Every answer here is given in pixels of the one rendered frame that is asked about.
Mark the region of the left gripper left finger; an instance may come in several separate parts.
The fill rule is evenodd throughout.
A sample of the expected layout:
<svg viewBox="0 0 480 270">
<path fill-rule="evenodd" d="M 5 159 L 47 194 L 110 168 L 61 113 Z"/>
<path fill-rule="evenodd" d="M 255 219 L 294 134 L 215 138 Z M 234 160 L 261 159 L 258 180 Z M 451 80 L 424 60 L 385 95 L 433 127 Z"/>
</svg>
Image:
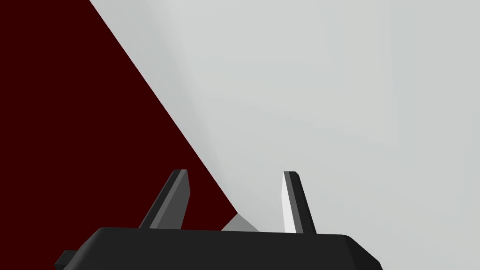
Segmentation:
<svg viewBox="0 0 480 270">
<path fill-rule="evenodd" d="M 189 198 L 188 171 L 176 169 L 168 177 L 139 227 L 142 229 L 181 229 Z"/>
</svg>

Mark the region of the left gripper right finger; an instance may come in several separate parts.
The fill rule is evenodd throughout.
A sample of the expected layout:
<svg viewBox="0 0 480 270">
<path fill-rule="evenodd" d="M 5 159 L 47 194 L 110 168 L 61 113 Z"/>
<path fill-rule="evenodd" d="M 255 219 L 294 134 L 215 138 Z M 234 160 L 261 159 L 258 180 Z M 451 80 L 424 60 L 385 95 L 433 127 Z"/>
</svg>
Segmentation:
<svg viewBox="0 0 480 270">
<path fill-rule="evenodd" d="M 306 195 L 297 172 L 283 172 L 281 199 L 285 233 L 316 234 Z"/>
</svg>

